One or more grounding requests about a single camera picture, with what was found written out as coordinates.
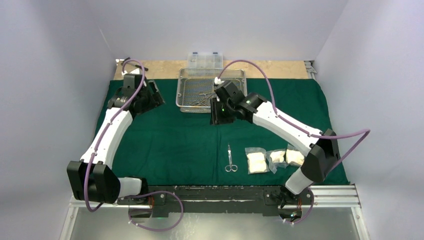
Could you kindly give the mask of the white gauze packet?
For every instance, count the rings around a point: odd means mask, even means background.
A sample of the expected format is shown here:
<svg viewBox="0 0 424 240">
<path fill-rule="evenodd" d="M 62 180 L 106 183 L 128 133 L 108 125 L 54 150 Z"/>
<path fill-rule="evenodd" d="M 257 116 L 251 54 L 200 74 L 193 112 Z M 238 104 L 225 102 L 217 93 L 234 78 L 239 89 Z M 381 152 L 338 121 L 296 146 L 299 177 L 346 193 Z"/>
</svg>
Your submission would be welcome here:
<svg viewBox="0 0 424 240">
<path fill-rule="evenodd" d="M 245 154 L 247 157 L 248 174 L 267 173 L 269 167 L 266 161 L 266 150 L 261 147 L 246 147 Z"/>
</svg>

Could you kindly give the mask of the metal wire mesh tray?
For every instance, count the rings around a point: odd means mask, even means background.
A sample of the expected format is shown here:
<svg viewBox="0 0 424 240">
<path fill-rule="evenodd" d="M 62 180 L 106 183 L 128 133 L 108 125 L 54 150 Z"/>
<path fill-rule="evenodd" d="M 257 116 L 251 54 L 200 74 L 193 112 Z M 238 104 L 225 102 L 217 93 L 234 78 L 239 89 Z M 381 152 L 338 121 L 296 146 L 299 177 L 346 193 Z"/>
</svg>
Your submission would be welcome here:
<svg viewBox="0 0 424 240">
<path fill-rule="evenodd" d="M 244 95 L 247 94 L 247 80 L 242 69 L 182 68 L 179 71 L 175 104 L 183 113 L 210 113 L 210 106 L 194 106 L 199 92 L 215 92 L 214 79 L 232 81 Z"/>
</svg>

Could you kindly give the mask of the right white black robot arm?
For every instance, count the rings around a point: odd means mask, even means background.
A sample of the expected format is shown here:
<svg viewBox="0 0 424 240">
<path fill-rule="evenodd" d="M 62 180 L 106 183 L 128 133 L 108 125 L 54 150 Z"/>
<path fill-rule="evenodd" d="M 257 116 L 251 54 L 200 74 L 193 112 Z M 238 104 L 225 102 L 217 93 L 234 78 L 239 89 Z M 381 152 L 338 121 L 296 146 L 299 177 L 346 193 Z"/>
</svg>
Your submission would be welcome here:
<svg viewBox="0 0 424 240">
<path fill-rule="evenodd" d="M 336 133 L 307 126 L 279 109 L 271 101 L 251 92 L 248 95 L 230 80 L 215 87 L 211 99 L 211 125 L 233 123 L 236 119 L 265 128 L 294 146 L 304 163 L 285 182 L 280 196 L 288 204 L 300 198 L 301 192 L 313 183 L 325 180 L 340 159 Z"/>
</svg>

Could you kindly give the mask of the dark green surgical drape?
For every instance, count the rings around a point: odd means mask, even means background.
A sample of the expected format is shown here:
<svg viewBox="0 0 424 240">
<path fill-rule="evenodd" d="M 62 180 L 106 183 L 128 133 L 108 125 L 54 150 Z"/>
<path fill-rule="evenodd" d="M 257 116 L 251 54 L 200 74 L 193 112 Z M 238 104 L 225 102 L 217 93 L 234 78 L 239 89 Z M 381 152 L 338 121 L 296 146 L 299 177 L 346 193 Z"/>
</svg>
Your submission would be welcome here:
<svg viewBox="0 0 424 240">
<path fill-rule="evenodd" d="M 269 80 L 278 109 L 325 131 L 332 129 L 326 97 L 313 79 Z M 185 113 L 176 106 L 177 79 L 156 79 L 165 104 L 138 115 L 112 163 L 117 177 L 146 178 L 149 185 L 282 185 L 298 168 L 248 174 L 245 148 L 283 149 L 287 142 L 269 130 L 237 120 L 210 125 L 210 113 Z M 236 172 L 226 172 L 230 145 Z"/>
</svg>

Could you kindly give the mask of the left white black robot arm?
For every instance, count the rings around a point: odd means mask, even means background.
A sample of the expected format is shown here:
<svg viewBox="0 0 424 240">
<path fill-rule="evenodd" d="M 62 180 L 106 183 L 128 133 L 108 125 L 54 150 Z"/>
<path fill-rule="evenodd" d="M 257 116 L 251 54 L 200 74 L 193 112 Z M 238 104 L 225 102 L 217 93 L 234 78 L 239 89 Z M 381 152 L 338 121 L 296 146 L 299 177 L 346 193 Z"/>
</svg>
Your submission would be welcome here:
<svg viewBox="0 0 424 240">
<path fill-rule="evenodd" d="M 135 117 L 164 104 L 156 82 L 141 74 L 126 74 L 123 85 L 108 100 L 103 123 L 80 160 L 70 161 L 66 172 L 73 196 L 79 201 L 113 204 L 130 197 L 138 205 L 149 199 L 142 177 L 117 177 L 113 161 L 121 140 Z"/>
</svg>

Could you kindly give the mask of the silver surgical scissors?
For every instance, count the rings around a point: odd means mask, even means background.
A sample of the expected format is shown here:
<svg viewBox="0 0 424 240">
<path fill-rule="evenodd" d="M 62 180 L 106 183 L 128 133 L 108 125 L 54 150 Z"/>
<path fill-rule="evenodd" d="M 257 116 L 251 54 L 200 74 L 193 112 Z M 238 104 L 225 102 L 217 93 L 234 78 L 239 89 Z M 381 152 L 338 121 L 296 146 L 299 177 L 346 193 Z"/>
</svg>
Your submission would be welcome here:
<svg viewBox="0 0 424 240">
<path fill-rule="evenodd" d="M 232 159 L 232 150 L 231 146 L 227 144 L 227 155 L 228 155 L 228 165 L 224 168 L 226 172 L 236 172 L 238 170 L 238 166 L 233 164 Z"/>
</svg>

